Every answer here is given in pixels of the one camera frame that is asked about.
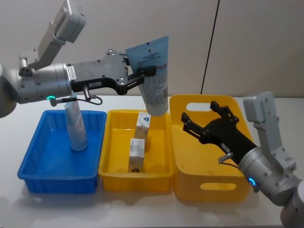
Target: blue indicator light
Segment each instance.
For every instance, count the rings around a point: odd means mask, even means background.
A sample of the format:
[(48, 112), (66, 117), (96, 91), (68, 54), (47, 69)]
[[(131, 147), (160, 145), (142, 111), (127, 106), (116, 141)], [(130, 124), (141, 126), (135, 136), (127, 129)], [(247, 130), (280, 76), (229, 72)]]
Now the blue indicator light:
[(55, 96), (48, 96), (47, 100), (50, 100), (50, 99), (55, 99)]
[(251, 177), (248, 178), (248, 181), (250, 182), (250, 184), (251, 184), (252, 186), (256, 186), (256, 185), (257, 185), (256, 182), (255, 182), (255, 180), (252, 179)]

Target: basket handle hole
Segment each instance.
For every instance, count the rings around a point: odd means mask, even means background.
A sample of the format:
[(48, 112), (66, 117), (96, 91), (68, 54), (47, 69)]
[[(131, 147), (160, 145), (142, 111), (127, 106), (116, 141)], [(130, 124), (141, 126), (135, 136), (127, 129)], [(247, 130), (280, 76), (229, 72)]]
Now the basket handle hole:
[(187, 104), (187, 110), (192, 112), (209, 112), (210, 103), (189, 103)]
[(237, 187), (233, 183), (203, 183), (200, 185), (202, 190), (212, 190), (212, 191), (232, 191)]

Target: white wall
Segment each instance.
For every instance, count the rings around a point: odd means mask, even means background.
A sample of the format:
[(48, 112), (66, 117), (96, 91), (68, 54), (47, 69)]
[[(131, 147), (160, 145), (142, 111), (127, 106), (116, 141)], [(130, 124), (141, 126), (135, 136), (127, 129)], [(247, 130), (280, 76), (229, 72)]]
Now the white wall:
[(304, 1), (221, 0), (203, 93), (304, 96)]
[[(169, 35), (169, 93), (200, 93), (216, 12), (215, 0), (74, 0), (86, 25), (54, 62), (76, 63), (124, 51)], [(63, 0), (3, 0), (0, 7), (0, 63), (18, 67), (18, 55), (38, 46)], [(115, 94), (102, 89), (99, 94)], [(137, 88), (130, 95), (139, 95)]]

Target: green indicator light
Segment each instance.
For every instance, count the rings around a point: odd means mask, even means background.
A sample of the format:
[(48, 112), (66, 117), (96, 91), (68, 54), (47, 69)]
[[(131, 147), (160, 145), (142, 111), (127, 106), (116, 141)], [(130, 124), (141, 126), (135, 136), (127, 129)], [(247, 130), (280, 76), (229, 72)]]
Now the green indicator light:
[(47, 100), (50, 100), (50, 99), (55, 99), (55, 96), (48, 96)]

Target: blue plastic bin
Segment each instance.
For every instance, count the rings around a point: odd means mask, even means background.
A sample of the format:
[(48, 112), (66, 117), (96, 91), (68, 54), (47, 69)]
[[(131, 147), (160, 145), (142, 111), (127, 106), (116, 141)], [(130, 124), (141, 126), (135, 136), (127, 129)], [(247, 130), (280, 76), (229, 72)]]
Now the blue plastic bin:
[(65, 110), (45, 111), (18, 170), (33, 193), (93, 193), (105, 132), (106, 113), (82, 111), (88, 146), (73, 151)]

